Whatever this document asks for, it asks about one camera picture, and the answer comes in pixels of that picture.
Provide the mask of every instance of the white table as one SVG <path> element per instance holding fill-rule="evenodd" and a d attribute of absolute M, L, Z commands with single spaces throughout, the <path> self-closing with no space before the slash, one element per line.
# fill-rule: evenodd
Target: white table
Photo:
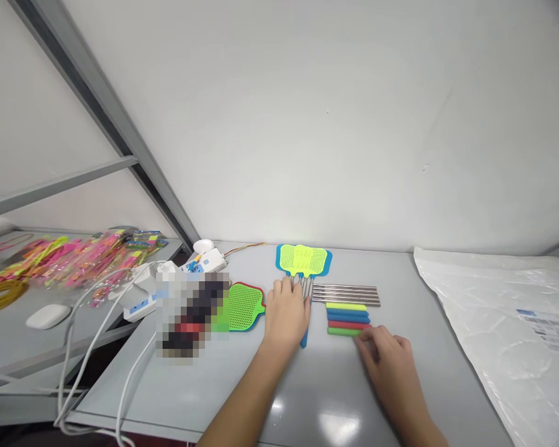
<path fill-rule="evenodd" d="M 15 236 L 28 232 L 11 232 L 0 241 L 7 241 Z M 71 239 L 87 239 L 88 235 L 34 233 L 34 238 L 27 240 L 13 248 L 0 252 L 0 270 L 6 267 L 4 261 L 21 250 L 29 242 L 40 237 L 53 240 L 60 236 Z M 168 260 L 181 248 L 179 240 L 169 240 L 170 243 L 153 255 L 152 260 Z M 0 310 L 0 368 L 8 364 L 40 355 L 62 346 L 66 320 L 49 330 L 31 329 L 25 326 L 27 318 L 50 303 L 67 302 L 74 304 L 84 290 L 46 290 L 30 287 L 17 301 Z M 74 341 L 94 335 L 110 309 L 110 303 L 104 303 L 96 308 L 82 306 L 76 316 Z M 112 313 L 106 327 L 115 324 L 121 317 L 121 312 Z M 70 369 L 74 368 L 82 356 L 72 359 Z M 16 382 L 0 387 L 0 425 L 16 423 L 31 423 L 48 421 L 55 418 L 55 401 L 49 393 L 38 388 L 56 388 L 60 378 L 62 365 L 57 364 L 35 374 L 23 377 Z"/>
<path fill-rule="evenodd" d="M 218 243 L 225 252 L 243 244 Z M 275 246 L 229 256 L 226 271 L 267 292 L 282 274 Z M 460 349 L 437 298 L 419 277 L 411 255 L 332 250 L 329 275 L 316 282 L 376 285 L 380 308 L 373 325 L 408 337 L 430 412 L 452 446 L 512 446 L 475 372 Z M 170 366 L 147 351 L 128 395 L 122 429 L 197 441 L 246 370 L 265 327 L 207 343 L 192 366 Z M 114 428 L 124 380 L 156 330 L 149 315 L 119 351 L 69 418 Z M 327 314 L 313 303 L 308 346 L 299 350 L 276 393 L 261 435 L 262 445 L 393 446 L 398 440 L 377 405 L 351 338 L 327 334 Z"/>

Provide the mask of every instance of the metal shelf frame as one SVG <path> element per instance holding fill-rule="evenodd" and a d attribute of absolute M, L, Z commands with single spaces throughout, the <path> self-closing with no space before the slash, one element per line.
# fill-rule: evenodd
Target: metal shelf frame
<path fill-rule="evenodd" d="M 126 113 L 60 0 L 9 0 L 120 158 L 0 199 L 0 215 L 89 181 L 129 169 L 192 252 L 200 239 L 151 151 Z"/>

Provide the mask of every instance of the white plastic bag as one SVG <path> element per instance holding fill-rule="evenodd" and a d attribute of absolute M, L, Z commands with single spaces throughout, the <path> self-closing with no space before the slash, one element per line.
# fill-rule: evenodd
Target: white plastic bag
<path fill-rule="evenodd" d="M 559 447 L 559 259 L 416 248 L 414 260 L 516 446 Z"/>

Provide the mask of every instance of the white wall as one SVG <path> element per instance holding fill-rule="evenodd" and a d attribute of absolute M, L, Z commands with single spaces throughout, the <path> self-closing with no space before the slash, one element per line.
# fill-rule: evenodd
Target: white wall
<path fill-rule="evenodd" d="M 0 0 L 0 197 L 118 157 L 10 5 Z M 6 215 L 24 227 L 174 233 L 128 171 Z"/>
<path fill-rule="evenodd" d="M 559 2 L 65 4 L 203 237 L 559 242 Z"/>

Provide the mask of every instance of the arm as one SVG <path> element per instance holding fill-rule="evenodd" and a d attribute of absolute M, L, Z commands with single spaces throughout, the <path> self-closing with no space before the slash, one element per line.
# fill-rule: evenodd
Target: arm
<path fill-rule="evenodd" d="M 404 445 L 447 447 L 424 400 L 410 342 L 390 334 L 385 326 L 365 329 L 355 342 L 377 397 Z"/>
<path fill-rule="evenodd" d="M 275 389 L 309 326 L 311 301 L 288 277 L 267 295 L 265 336 L 247 371 L 207 427 L 198 447 L 254 446 Z"/>

